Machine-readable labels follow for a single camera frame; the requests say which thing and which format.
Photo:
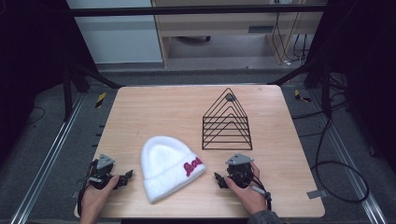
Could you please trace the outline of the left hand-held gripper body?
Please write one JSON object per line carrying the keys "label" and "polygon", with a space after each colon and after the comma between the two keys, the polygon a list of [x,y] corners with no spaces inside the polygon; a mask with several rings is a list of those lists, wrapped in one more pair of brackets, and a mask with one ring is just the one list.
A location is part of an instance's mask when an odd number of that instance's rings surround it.
{"label": "left hand-held gripper body", "polygon": [[105,154],[101,154],[93,162],[91,173],[89,174],[89,183],[96,189],[103,189],[112,178],[111,171],[115,160]]}

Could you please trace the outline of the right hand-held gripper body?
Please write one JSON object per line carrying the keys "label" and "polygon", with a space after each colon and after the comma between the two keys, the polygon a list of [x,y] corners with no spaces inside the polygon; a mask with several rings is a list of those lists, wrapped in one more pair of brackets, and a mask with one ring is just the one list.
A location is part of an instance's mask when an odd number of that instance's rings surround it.
{"label": "right hand-held gripper body", "polygon": [[253,180],[252,162],[252,158],[241,153],[235,153],[225,162],[228,164],[227,172],[229,178],[231,178],[239,188],[246,188]]}

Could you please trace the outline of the aluminium floor rail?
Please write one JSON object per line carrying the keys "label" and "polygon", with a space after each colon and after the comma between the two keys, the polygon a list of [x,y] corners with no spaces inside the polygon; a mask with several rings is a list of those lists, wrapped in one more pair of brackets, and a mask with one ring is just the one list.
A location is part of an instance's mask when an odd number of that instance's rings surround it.
{"label": "aluminium floor rail", "polygon": [[42,191],[50,171],[57,160],[57,157],[64,145],[64,141],[69,134],[79,110],[81,109],[82,102],[85,98],[84,93],[78,93],[76,100],[72,104],[72,110],[66,120],[63,121],[60,130],[57,132],[49,151],[43,160],[39,170],[37,171],[35,178],[27,190],[25,196],[23,197],[20,205],[12,216],[9,224],[25,224],[27,218],[29,217],[36,200]]}
{"label": "aluminium floor rail", "polygon": [[362,205],[367,217],[370,219],[372,224],[389,224],[379,207],[375,197],[373,196],[366,180],[362,177],[352,157],[347,152],[347,148],[342,141],[340,134],[336,128],[329,124],[327,127],[327,133],[330,135],[334,150],[338,156],[340,163],[346,170],[349,182],[353,187],[360,204]]}

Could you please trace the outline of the black horizontal frame bar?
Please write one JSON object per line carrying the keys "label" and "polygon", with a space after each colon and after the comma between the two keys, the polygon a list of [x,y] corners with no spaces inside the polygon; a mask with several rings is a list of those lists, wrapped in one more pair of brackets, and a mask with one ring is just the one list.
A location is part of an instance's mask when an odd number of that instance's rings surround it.
{"label": "black horizontal frame bar", "polygon": [[123,7],[68,9],[64,14],[73,17],[146,16],[230,13],[320,12],[326,4],[302,5],[242,5],[242,6],[189,6],[189,7]]}

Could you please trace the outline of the white cabinet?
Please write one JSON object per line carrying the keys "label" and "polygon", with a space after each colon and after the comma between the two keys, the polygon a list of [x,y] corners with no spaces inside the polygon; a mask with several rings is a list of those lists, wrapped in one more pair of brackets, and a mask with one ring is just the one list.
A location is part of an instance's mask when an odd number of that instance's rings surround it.
{"label": "white cabinet", "polygon": [[[66,0],[71,9],[151,7],[150,0]],[[153,16],[76,17],[96,64],[161,63]]]}

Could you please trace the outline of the person's left hand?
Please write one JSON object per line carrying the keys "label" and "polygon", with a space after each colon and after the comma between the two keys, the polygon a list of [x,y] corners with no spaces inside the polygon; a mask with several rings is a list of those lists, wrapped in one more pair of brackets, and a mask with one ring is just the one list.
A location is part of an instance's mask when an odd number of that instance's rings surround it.
{"label": "person's left hand", "polygon": [[114,175],[103,189],[87,187],[81,201],[80,224],[95,224],[120,177]]}

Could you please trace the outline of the black curtain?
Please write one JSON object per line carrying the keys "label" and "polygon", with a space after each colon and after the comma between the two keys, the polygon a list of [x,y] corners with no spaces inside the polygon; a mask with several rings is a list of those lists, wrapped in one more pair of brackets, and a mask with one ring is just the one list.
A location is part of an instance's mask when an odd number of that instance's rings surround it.
{"label": "black curtain", "polygon": [[9,157],[35,97],[63,82],[64,43],[78,64],[96,66],[73,18],[50,15],[66,0],[0,0],[0,165]]}
{"label": "black curtain", "polygon": [[396,173],[396,0],[328,0],[308,59],[346,76],[371,144]]}

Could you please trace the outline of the grey tape piece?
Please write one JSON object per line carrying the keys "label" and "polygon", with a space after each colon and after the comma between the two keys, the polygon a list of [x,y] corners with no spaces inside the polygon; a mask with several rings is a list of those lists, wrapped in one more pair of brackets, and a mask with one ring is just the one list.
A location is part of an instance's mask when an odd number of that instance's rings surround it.
{"label": "grey tape piece", "polygon": [[323,190],[316,189],[316,190],[308,191],[307,196],[310,200],[312,200],[315,198],[328,197],[329,193],[325,189],[323,189]]}

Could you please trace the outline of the yellow black striped tape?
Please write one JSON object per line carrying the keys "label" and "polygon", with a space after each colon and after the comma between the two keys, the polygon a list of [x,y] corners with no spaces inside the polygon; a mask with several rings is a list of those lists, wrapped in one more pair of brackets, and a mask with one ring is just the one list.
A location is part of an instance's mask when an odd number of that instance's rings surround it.
{"label": "yellow black striped tape", "polygon": [[106,98],[106,92],[103,91],[103,92],[101,92],[101,93],[99,94],[99,96],[98,96],[98,98],[97,98],[97,101],[96,101],[94,107],[95,107],[95,108],[100,108],[100,107],[102,106],[102,103],[103,103],[103,101],[105,100],[105,98]]}
{"label": "yellow black striped tape", "polygon": [[294,98],[296,100],[300,100],[306,103],[312,102],[312,100],[309,97],[303,97],[298,90],[294,90]]}

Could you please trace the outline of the light wooden desk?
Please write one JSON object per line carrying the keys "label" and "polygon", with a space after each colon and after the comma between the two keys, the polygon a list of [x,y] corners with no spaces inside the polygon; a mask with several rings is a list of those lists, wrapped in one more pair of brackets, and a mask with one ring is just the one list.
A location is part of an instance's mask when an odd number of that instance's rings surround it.
{"label": "light wooden desk", "polygon": [[[155,7],[228,5],[325,4],[327,0],[150,0]],[[277,63],[287,61],[295,35],[313,35],[320,12],[157,15],[155,17],[163,62],[169,63],[171,39],[176,36],[264,34]]]}

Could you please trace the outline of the person's right hand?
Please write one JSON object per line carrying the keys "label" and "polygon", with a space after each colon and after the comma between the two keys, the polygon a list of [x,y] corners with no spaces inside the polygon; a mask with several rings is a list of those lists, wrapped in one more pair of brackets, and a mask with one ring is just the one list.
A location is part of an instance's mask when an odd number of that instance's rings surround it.
{"label": "person's right hand", "polygon": [[248,187],[241,189],[229,177],[225,177],[225,182],[250,215],[267,209],[264,196],[253,188],[259,186],[257,183],[251,182]]}

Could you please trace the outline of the black metal stand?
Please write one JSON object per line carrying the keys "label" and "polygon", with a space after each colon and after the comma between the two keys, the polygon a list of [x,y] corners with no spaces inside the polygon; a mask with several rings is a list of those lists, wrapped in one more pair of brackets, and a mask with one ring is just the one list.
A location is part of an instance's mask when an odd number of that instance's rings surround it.
{"label": "black metal stand", "polygon": [[71,86],[74,85],[78,92],[87,92],[90,89],[90,84],[86,80],[85,76],[92,77],[109,88],[121,88],[121,84],[117,84],[101,76],[98,72],[78,63],[69,63],[63,71],[64,121],[68,121],[73,112]]}
{"label": "black metal stand", "polygon": [[316,87],[321,83],[321,108],[324,111],[325,116],[330,119],[332,117],[331,99],[330,99],[330,74],[331,69],[328,63],[324,60],[312,60],[311,62],[305,63],[300,67],[294,69],[285,76],[269,82],[269,85],[281,86],[288,80],[297,77],[302,73],[307,73],[307,77],[304,80],[304,86],[308,89]]}

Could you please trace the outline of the white knit beanie hat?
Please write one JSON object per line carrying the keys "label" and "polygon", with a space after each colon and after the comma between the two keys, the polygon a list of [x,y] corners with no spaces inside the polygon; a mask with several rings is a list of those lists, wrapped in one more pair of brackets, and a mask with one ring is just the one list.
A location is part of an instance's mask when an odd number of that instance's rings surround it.
{"label": "white knit beanie hat", "polygon": [[141,169],[150,203],[186,187],[205,172],[202,160],[180,140],[153,136],[143,146]]}

